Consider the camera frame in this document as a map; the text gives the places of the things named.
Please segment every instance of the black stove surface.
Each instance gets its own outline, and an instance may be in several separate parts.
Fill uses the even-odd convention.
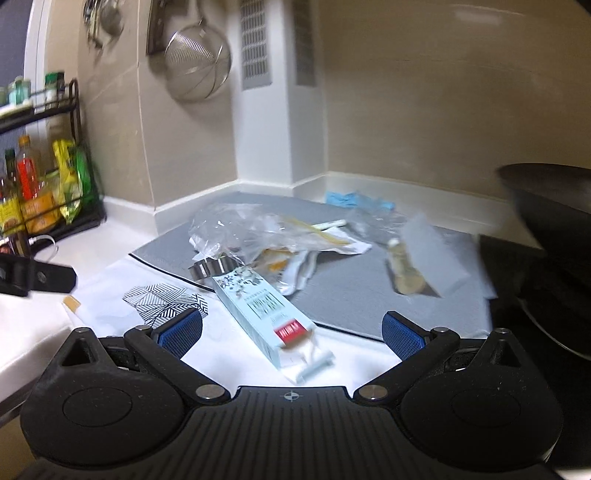
[[[563,431],[548,463],[556,469],[591,467],[591,362],[546,336],[525,314],[517,297],[530,267],[544,253],[481,236],[480,255],[498,294],[490,301],[493,326],[513,331],[563,409]]]

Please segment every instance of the geometric black and white pattern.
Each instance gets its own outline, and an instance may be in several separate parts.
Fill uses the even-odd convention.
[[[203,318],[207,315],[207,302],[201,295],[166,283],[132,288],[123,295],[123,300],[132,305],[144,323],[152,328],[189,308],[199,310]]]

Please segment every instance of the crosshair logo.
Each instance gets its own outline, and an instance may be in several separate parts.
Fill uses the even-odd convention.
[[[287,392],[285,395],[283,395],[283,398],[289,402],[294,402],[302,396],[303,395],[300,395],[299,393],[294,392],[293,390],[289,390],[289,392]]]

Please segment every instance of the yellow label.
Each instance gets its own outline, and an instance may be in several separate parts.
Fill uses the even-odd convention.
[[[50,210],[53,207],[55,205],[51,192],[44,193],[35,199],[27,200],[23,203],[21,209],[25,220],[49,210],[45,215],[41,215],[27,222],[27,231],[29,233],[40,233],[54,225],[58,221],[60,214],[57,210]]]
[[[23,230],[22,225],[19,228],[14,228],[21,223],[21,209],[16,197],[0,203],[0,234],[8,236]]]

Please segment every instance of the air vent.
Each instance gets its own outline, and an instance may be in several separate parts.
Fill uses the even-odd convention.
[[[295,84],[316,85],[314,39],[310,0],[293,0],[295,39]]]
[[[267,32],[265,30],[265,4],[263,0],[241,0],[240,23],[242,30],[242,89],[271,84]]]

